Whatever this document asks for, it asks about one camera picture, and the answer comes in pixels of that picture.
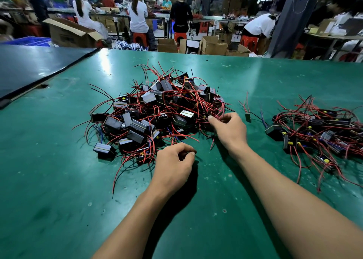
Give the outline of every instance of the long hair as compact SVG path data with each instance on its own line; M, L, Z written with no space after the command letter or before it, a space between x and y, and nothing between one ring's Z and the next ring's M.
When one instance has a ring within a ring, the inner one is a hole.
M77 12L79 16L83 17L82 0L75 0L75 4L77 6Z
M139 0L133 0L133 2L131 3L131 9L133 10L133 12L135 12L136 15L138 15L137 13L137 3L139 2Z

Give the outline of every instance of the green tabletop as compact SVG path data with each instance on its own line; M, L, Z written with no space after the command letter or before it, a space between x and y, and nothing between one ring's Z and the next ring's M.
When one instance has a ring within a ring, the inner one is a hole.
M322 107L363 104L361 64L101 50L0 111L1 258L89 258L147 188L152 174L141 166L120 176L112 198L120 158L98 160L84 127L71 131L105 100L88 83L116 97L130 91L132 79L143 81L133 66L147 61L164 70L192 68L239 114L237 100L249 91L251 111L262 107L266 120L278 112L276 100L292 107L301 103L298 94L312 94ZM282 143L267 137L257 119L247 124L247 137L260 156L297 179ZM211 139L198 139L187 140L198 151L197 174L162 212L145 257L288 257L240 169L222 149L210 151ZM362 165L343 166L347 178L363 183ZM301 185L363 227L362 189L326 176L317 194L317 177L304 169Z

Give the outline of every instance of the white shirt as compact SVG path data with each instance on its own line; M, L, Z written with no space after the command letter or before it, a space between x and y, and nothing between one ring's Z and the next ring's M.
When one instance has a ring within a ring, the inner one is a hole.
M83 11L83 17L79 16L78 10L77 10L77 4L75 1L73 1L73 8L75 11L75 15L77 16L78 23L81 26L89 27L88 24L92 24L92 19L89 16L89 12L92 9L92 6L88 1L82 0L82 11Z
M145 17L147 17L146 4L138 1L136 7L138 15L136 15L135 12L131 9L131 4L132 3L129 3L129 6L127 7L130 15L130 30L137 33L147 33L149 26L146 24L145 20Z
M260 35L261 33L269 38L271 31L275 26L275 20L269 18L271 14L267 13L254 18L251 22L245 25L245 29L253 35Z

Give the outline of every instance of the red shirt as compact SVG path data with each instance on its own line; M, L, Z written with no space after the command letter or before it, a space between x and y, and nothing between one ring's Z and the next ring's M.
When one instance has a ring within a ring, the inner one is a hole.
M115 1L114 0L102 0L102 4L103 6L107 7L107 8L115 8Z

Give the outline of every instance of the pile of red wires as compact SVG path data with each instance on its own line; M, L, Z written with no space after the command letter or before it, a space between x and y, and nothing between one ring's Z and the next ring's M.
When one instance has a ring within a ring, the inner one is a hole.
M208 87L201 78L194 77L192 70L192 76L189 77L187 73L174 68L164 71L160 64L161 71L144 64L137 66L142 68L145 82L138 83L134 80L130 93L113 98L106 91L90 84L93 90L106 96L107 100L94 106L88 113L91 115L91 120L82 123L87 124L84 133L87 143L90 141L91 132L96 134L98 143L94 151L98 152L99 156L106 151L122 157L120 168L115 175L112 193L118 177L124 171L143 164L147 164L147 168L143 171L152 171L156 153L163 146L183 142L186 138L198 141L195 138L197 133L214 139L214 136L210 134L212 128L207 117L212 115L219 118L226 110L232 111L224 99L217 94L218 90ZM156 78L155 80L149 80L150 73ZM196 79L203 83L196 85ZM150 95L152 101L145 102L145 95ZM103 105L108 105L109 108L102 113L95 113ZM141 133L135 130L137 127L127 124L125 114L128 113L133 122L146 124L147 130ZM122 126L115 129L110 127L113 123L122 124ZM130 131L138 133L143 140L133 141ZM127 146L120 145L124 140L128 142ZM133 161L133 164L124 168L119 174L129 160Z
M314 105L314 98L303 99L302 104L294 105L295 109L287 109L279 101L282 112L272 118L269 125L261 109L260 115L249 110L248 101L240 104L246 112L246 119L250 114L259 118L265 126L266 134L277 141L283 141L283 149L290 154L292 162L299 167L297 183L301 178L302 168L318 170L319 179L317 190L325 173L336 175L343 180L363 187L348 180L339 166L337 159L342 160L363 157L363 124L359 121L354 110L340 107L321 109ZM303 161L310 164L303 166Z

